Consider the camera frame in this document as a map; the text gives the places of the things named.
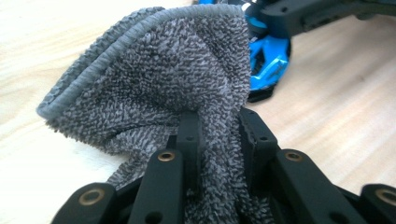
blue anodized bracket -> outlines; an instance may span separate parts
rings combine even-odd
[[[200,0],[199,4],[214,4],[215,0]],[[266,28],[266,25],[258,21],[254,17],[246,16],[247,22],[253,26]],[[257,56],[263,53],[264,63],[258,74],[251,74],[250,77],[250,90],[260,91],[265,90],[276,83],[283,77],[288,64],[289,55],[288,47],[290,44],[289,39],[275,38],[270,35],[262,39],[257,39],[249,44],[250,47],[250,68],[256,66]]]

wood grain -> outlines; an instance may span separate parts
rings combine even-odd
[[[50,223],[76,189],[125,158],[54,133],[35,108],[66,68],[122,16],[191,1],[0,3],[0,223]],[[396,22],[336,22],[293,38],[289,71],[258,111],[283,147],[307,153],[359,193],[396,186]]]

gray towel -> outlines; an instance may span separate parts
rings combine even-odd
[[[240,7],[141,9],[98,38],[37,109],[55,131],[110,154],[127,154],[108,182],[145,172],[176,134],[183,111],[203,124],[202,199],[187,197],[187,223],[271,222],[268,202],[244,178],[237,114],[249,91],[248,28]]]

black plastic part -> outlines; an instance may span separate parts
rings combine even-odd
[[[148,161],[128,223],[182,223],[184,194],[181,152],[155,152]]]
[[[361,214],[370,223],[396,223],[396,188],[376,184],[366,185],[359,200]]]
[[[241,108],[239,120],[247,187],[250,193],[260,195],[268,186],[267,164],[280,147],[274,134],[256,112]]]
[[[278,38],[291,38],[349,15],[396,16],[396,3],[380,0],[278,0],[258,7],[262,7],[259,20]]]
[[[132,205],[136,199],[142,179],[143,177],[140,177],[134,182],[117,190],[117,200],[114,204],[119,213],[117,219],[114,220],[115,224],[126,223],[128,221],[128,218],[131,215]]]
[[[115,217],[112,205],[116,199],[116,190],[105,183],[92,183],[78,189],[70,196],[58,211],[52,224],[112,223]]]
[[[263,90],[251,91],[248,95],[247,101],[250,103],[256,103],[270,98],[274,94],[275,86],[276,84]]]
[[[279,151],[272,171],[283,187],[297,223],[367,223],[303,152]]]
[[[183,154],[186,189],[199,195],[201,189],[202,127],[197,113],[184,112],[178,126],[176,150]]]

